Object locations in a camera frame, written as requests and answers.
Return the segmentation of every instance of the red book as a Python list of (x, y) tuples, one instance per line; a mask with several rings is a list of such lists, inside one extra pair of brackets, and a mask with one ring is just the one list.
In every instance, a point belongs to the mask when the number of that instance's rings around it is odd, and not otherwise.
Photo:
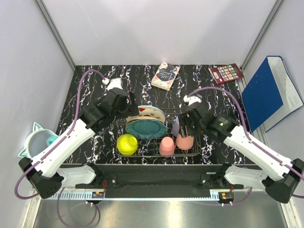
[(209, 71), (216, 80), (217, 84), (238, 80), (244, 77), (242, 71), (237, 67), (235, 63), (226, 66), (210, 68)]

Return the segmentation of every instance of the orange cup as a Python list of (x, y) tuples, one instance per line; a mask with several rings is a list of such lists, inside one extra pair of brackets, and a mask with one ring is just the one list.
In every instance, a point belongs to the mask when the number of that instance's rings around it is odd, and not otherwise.
[(176, 145), (181, 150), (189, 150), (193, 146), (194, 137), (187, 136), (186, 138), (182, 138), (181, 134), (179, 134), (176, 138)]
[(170, 137), (164, 137), (160, 144), (160, 154), (162, 156), (170, 157), (174, 154), (174, 141)]

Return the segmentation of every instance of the white wall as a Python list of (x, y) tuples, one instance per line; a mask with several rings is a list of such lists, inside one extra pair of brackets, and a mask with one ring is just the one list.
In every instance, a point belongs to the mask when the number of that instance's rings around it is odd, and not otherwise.
[(77, 65), (242, 64), (275, 0), (44, 0)]
[[(56, 129), (72, 70), (33, 0), (2, 0), (0, 31), (0, 224), (19, 228), (29, 201), (14, 195), (17, 154), (34, 121)], [(30, 188), (25, 180), (20, 193)]]
[[(267, 55), (281, 55), (302, 96), (304, 96), (304, 1), (287, 0), (283, 4), (253, 59), (245, 69), (248, 80), (254, 75)], [(301, 108), (266, 133), (275, 151), (304, 160), (304, 108)], [(296, 194), (304, 195), (304, 183)], [(304, 200), (294, 199), (304, 224)]]

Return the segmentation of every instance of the floor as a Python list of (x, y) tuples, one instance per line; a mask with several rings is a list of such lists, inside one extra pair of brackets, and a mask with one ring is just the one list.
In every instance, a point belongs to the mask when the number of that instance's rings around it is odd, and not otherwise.
[[(236, 201), (245, 196), (236, 194)], [(224, 207), (215, 202), (104, 201), (98, 204), (100, 218), (95, 228), (287, 228), (280, 204), (263, 192), (241, 205)], [(94, 210), (77, 200), (60, 202), (63, 220), (73, 226), (87, 224)], [(58, 220), (56, 200), (42, 200), (34, 228), (65, 228)]]
[[(57, 134), (61, 134), (71, 123), (75, 114), (76, 92), (80, 77), (88, 69), (96, 69), (107, 78), (120, 77), (127, 91), (134, 91), (138, 105), (153, 105), (160, 109), (185, 108), (182, 99), (197, 88), (219, 86), (231, 92), (241, 103), (238, 82), (217, 85), (209, 73), (211, 65), (181, 65), (180, 73), (170, 91), (151, 86), (151, 79), (156, 73), (157, 65), (140, 66), (77, 66), (60, 118)], [(105, 86), (101, 77), (89, 74), (82, 87), (81, 107), (96, 101), (105, 95)], [(239, 119), (238, 112), (231, 99), (220, 92), (200, 94), (202, 102), (216, 114), (228, 114)], [(240, 152), (228, 146), (212, 141), (207, 136), (200, 137), (201, 150), (194, 157), (170, 158), (123, 158), (115, 152), (117, 131), (122, 129), (119, 123), (113, 123), (103, 129), (91, 140), (85, 142), (67, 160), (66, 163), (94, 162), (97, 164), (252, 164)]]

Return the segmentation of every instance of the plate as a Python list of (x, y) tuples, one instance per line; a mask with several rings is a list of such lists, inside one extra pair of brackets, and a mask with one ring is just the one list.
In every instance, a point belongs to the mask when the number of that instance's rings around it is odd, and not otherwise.
[(135, 120), (127, 125), (126, 131), (139, 139), (154, 139), (163, 137), (167, 128), (158, 120)]
[(125, 125), (128, 125), (130, 122), (135, 121), (135, 120), (157, 120), (156, 118), (149, 117), (149, 116), (138, 116), (136, 118), (131, 118)]
[(160, 110), (159, 108), (148, 105), (141, 105), (138, 106), (138, 109), (139, 109), (139, 115), (126, 118), (127, 122), (141, 116), (153, 117), (161, 121), (162, 123), (165, 122), (166, 119), (165, 113), (163, 113), (163, 111)]

